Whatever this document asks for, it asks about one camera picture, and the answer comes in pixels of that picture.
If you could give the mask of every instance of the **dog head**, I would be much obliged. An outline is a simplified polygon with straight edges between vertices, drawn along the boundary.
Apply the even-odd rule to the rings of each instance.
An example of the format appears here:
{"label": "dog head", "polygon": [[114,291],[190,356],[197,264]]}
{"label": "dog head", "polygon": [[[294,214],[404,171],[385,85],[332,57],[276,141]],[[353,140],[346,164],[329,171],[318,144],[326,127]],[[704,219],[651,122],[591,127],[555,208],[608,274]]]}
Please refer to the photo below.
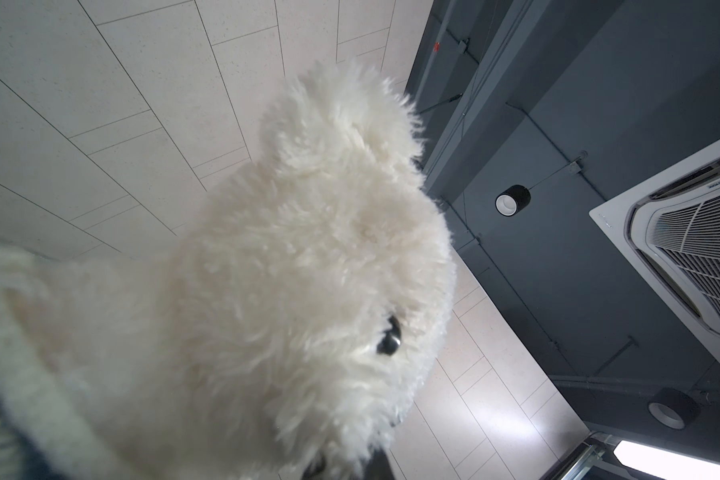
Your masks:
{"label": "dog head", "polygon": [[349,478],[389,446],[442,345],[450,234],[421,190],[411,105],[376,74],[317,68],[262,125],[265,157],[212,192],[184,243],[193,354],[284,463]]}

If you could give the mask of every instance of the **dog eye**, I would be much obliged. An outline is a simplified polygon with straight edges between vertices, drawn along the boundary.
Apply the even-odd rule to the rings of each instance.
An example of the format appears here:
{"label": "dog eye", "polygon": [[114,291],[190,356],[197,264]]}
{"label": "dog eye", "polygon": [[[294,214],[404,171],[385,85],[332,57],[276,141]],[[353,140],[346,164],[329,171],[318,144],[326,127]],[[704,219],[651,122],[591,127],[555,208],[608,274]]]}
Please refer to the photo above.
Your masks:
{"label": "dog eye", "polygon": [[390,316],[388,320],[391,327],[384,331],[384,338],[376,345],[376,353],[382,355],[392,355],[402,343],[400,322],[394,316]]}

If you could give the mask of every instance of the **light fixture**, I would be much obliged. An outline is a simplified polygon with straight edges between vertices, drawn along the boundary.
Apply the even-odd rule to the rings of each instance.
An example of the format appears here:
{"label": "light fixture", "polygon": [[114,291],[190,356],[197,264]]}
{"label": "light fixture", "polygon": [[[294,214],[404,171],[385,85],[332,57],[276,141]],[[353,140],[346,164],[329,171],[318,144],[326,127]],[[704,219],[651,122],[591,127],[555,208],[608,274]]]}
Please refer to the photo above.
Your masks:
{"label": "light fixture", "polygon": [[496,197],[496,210],[503,216],[512,216],[528,206],[530,192],[522,185],[512,185]]}
{"label": "light fixture", "polygon": [[614,449],[622,465],[664,480],[720,480],[720,464],[622,440]]}
{"label": "light fixture", "polygon": [[676,389],[661,389],[648,401],[648,412],[662,424],[682,430],[701,413],[693,398]]}

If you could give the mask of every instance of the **cylindrical ceiling light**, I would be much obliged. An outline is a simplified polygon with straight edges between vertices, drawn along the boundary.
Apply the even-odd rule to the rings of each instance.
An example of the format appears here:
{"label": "cylindrical ceiling light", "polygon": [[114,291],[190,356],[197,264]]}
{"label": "cylindrical ceiling light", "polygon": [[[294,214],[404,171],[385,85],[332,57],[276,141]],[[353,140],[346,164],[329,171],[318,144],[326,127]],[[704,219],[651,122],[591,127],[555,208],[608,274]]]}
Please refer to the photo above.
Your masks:
{"label": "cylindrical ceiling light", "polygon": [[664,425],[682,430],[701,413],[693,398],[676,389],[661,389],[648,401],[648,411]]}
{"label": "cylindrical ceiling light", "polygon": [[503,216],[512,216],[528,206],[530,192],[522,185],[512,185],[496,197],[496,210]]}

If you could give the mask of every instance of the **dog fur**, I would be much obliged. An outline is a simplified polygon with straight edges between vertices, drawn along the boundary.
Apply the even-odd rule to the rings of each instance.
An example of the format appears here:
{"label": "dog fur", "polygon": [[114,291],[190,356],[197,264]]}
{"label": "dog fur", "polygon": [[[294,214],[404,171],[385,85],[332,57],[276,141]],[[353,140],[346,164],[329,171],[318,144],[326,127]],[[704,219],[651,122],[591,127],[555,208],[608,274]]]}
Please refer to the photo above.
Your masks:
{"label": "dog fur", "polygon": [[[171,252],[40,264],[0,249],[0,401],[85,480],[360,475],[427,378],[450,235],[418,121],[373,72],[318,67],[262,122],[264,158]],[[402,345],[376,345],[394,315]]]}

